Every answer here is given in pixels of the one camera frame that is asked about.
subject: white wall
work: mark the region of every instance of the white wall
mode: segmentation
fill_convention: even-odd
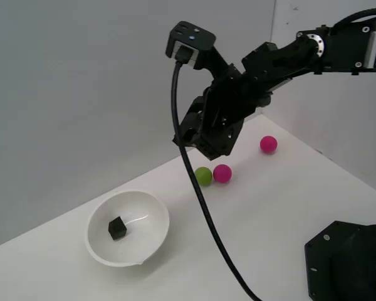
[[[376,0],[277,0],[272,41],[333,26]],[[305,75],[278,89],[263,113],[376,189],[376,74]]]
[[[169,31],[187,20],[239,64],[269,0],[0,0],[0,243],[175,157]],[[183,115],[210,84],[184,68]]]

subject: white tabletop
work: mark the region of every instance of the white tabletop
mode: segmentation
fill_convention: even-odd
[[[259,152],[273,135],[275,155]],[[247,122],[229,157],[232,181],[204,189],[217,228],[248,285],[264,301],[310,300],[304,244],[335,220],[376,223],[376,191],[264,116]],[[142,266],[110,268],[88,254],[83,232],[94,207],[139,188],[164,200],[169,235]],[[223,262],[176,158],[0,246],[2,300],[249,300]]]

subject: magenta ball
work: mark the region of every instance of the magenta ball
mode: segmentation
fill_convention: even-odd
[[[263,152],[271,154],[277,149],[277,140],[272,136],[264,136],[260,145]]]
[[[213,170],[213,178],[216,182],[227,183],[232,176],[231,168],[225,164],[217,165]]]

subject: cable connector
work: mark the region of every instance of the cable connector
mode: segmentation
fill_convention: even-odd
[[[181,45],[175,54],[175,60],[182,64],[188,64],[193,54],[194,50]]]

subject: black wire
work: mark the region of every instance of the black wire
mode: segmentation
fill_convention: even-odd
[[[245,283],[245,280],[242,278],[241,274],[238,272],[237,268],[235,267],[234,263],[231,261],[231,258],[226,250],[226,248],[223,245],[223,242],[220,239],[219,233],[217,233],[217,229],[214,226],[212,216],[209,212],[209,209],[207,208],[206,201],[203,197],[201,188],[199,187],[199,184],[196,180],[194,170],[192,169],[191,163],[189,162],[189,158],[187,155],[187,151],[182,143],[182,134],[180,129],[180,122],[178,120],[177,115],[177,83],[178,83],[178,76],[181,69],[182,63],[176,62],[175,68],[173,72],[173,79],[171,84],[171,114],[173,119],[173,126],[175,131],[175,136],[177,137],[177,144],[180,149],[182,160],[184,161],[185,168],[187,169],[189,179],[191,180],[191,183],[194,187],[196,196],[198,197],[199,204],[201,205],[203,215],[205,216],[206,223],[212,233],[212,236],[214,238],[214,241],[216,242],[217,247],[220,250],[221,255],[223,256],[224,260],[226,261],[228,267],[236,277],[238,283],[241,285],[241,287],[244,289],[244,291],[247,293],[247,295],[254,301],[262,301],[260,298],[258,298],[252,290],[248,287],[248,285]]]
[[[366,9],[364,11],[359,11],[355,14],[352,14],[351,16],[348,16],[348,17],[342,19],[341,21],[337,22],[333,26],[333,29],[334,30],[343,29],[343,28],[347,27],[350,23],[352,23],[356,20],[366,18],[366,17],[370,17],[370,16],[376,16],[376,8]]]

